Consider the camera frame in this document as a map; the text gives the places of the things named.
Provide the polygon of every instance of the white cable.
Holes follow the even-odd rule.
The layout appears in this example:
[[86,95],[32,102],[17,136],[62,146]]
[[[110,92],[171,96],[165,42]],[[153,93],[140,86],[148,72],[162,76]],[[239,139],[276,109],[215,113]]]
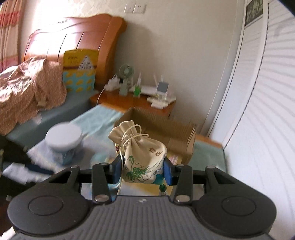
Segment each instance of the white cable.
[[[131,128],[136,127],[136,126],[138,126],[139,129],[140,129],[139,134],[138,134],[138,135],[134,135],[134,136],[128,138],[128,139],[123,143],[123,141],[124,141],[124,137],[125,137],[126,133],[127,133]],[[123,160],[122,150],[124,151],[125,144],[126,144],[127,142],[129,142],[131,139],[136,138],[136,137],[141,137],[141,136],[149,137],[149,134],[141,133],[141,126],[138,125],[138,124],[134,124],[133,126],[131,126],[130,128],[128,128],[128,129],[125,131],[125,133],[123,134],[122,141],[121,141],[121,145],[120,145],[120,148],[119,148],[119,152],[120,152],[120,156],[121,156],[121,161],[122,161],[122,162],[121,162],[121,180],[120,180],[120,185],[119,185],[119,189],[118,189],[117,195],[120,194],[121,186],[122,186],[122,182],[123,182],[123,164],[124,164],[124,160]]]
[[99,100],[99,98],[100,98],[100,95],[98,96],[98,99],[97,99],[97,101],[96,101],[96,106],[98,105],[98,100]]

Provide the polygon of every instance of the wall socket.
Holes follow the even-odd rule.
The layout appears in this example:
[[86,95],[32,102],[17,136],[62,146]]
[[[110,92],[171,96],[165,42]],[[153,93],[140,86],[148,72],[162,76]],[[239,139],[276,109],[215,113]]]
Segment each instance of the wall socket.
[[134,7],[134,13],[141,13],[141,14],[144,14],[145,13],[145,8],[146,8],[146,4],[140,4],[140,3],[137,3]]
[[133,13],[134,8],[135,8],[135,3],[127,3],[125,6],[124,13]]

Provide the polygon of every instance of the drawstring bag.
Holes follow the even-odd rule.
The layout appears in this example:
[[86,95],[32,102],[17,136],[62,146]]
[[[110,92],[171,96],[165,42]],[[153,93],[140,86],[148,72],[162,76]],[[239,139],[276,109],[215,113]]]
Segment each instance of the drawstring bag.
[[120,145],[120,155],[125,156],[122,177],[126,182],[162,184],[164,179],[165,145],[141,133],[133,120],[122,122],[112,129],[109,139]]

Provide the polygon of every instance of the curtain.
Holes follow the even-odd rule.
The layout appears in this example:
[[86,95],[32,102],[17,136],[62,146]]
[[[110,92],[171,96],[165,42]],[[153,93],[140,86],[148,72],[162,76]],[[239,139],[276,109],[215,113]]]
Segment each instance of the curtain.
[[7,0],[0,6],[0,73],[18,65],[19,17],[23,0]]

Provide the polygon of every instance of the blanket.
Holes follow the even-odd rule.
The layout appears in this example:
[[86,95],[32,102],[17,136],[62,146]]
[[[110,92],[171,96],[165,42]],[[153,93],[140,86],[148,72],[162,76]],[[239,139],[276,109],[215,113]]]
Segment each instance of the blanket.
[[8,134],[17,123],[34,118],[41,109],[65,102],[62,70],[61,63],[31,57],[9,77],[0,77],[0,134]]

